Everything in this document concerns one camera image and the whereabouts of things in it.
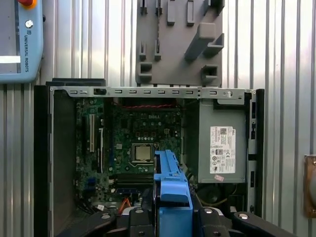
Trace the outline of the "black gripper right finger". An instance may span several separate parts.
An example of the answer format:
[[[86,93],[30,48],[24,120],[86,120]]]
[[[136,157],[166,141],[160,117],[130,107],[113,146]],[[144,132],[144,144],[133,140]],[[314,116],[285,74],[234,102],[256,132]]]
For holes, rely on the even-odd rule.
[[[294,237],[290,233],[249,212],[233,213],[231,218],[217,209],[204,207],[194,213],[196,237]]]

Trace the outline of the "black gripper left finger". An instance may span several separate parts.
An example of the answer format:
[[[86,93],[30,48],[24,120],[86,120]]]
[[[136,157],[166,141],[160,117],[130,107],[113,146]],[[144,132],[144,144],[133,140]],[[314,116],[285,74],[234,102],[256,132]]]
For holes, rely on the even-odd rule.
[[[127,215],[97,212],[58,234],[59,237],[153,237],[148,210],[137,207]]]

